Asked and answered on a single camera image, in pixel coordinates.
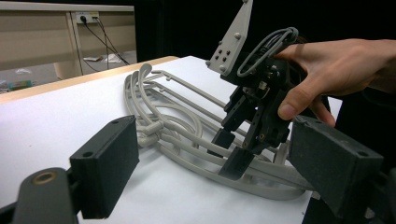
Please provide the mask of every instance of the desk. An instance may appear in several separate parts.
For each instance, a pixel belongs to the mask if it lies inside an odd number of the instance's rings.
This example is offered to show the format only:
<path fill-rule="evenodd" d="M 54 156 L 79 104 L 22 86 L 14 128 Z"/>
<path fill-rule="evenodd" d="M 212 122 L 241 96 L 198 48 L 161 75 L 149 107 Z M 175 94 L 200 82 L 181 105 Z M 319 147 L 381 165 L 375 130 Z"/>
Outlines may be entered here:
<path fill-rule="evenodd" d="M 227 103 L 234 86 L 195 57 L 150 61 Z M 127 115 L 123 82 L 140 64 L 0 96 L 0 207 L 17 200 L 28 175 L 70 167 L 69 157 L 108 122 Z M 310 192 L 274 201 L 232 189 L 171 161 L 155 148 L 137 164 L 110 218 L 80 223 L 301 223 Z"/>

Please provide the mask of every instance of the power strip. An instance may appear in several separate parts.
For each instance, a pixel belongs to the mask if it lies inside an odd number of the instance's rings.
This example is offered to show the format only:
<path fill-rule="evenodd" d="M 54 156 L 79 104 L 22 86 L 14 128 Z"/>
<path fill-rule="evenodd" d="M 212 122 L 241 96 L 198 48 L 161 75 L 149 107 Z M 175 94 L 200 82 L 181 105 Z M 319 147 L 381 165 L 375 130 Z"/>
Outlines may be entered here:
<path fill-rule="evenodd" d="M 84 23 L 81 18 L 85 17 L 87 23 L 97 23 L 95 18 L 99 18 L 99 12 L 76 12 L 77 23 Z"/>

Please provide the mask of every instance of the white table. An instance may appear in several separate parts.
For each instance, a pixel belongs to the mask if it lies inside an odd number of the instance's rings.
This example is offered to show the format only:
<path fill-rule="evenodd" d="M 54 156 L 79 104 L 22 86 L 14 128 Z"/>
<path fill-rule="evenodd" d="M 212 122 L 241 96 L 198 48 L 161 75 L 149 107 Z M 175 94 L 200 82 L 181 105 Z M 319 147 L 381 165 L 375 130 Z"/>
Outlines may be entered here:
<path fill-rule="evenodd" d="M 195 57 L 153 68 L 182 77 L 224 103 L 234 90 Z M 45 168 L 69 168 L 76 150 L 108 122 L 127 115 L 123 82 L 132 71 L 0 104 L 0 207 L 17 200 L 25 177 Z M 225 115 L 220 109 L 216 113 Z M 139 159 L 110 218 L 86 220 L 78 214 L 80 223 L 301 223 L 310 197 L 306 192 L 274 201 L 232 189 L 155 148 L 141 149 Z"/>

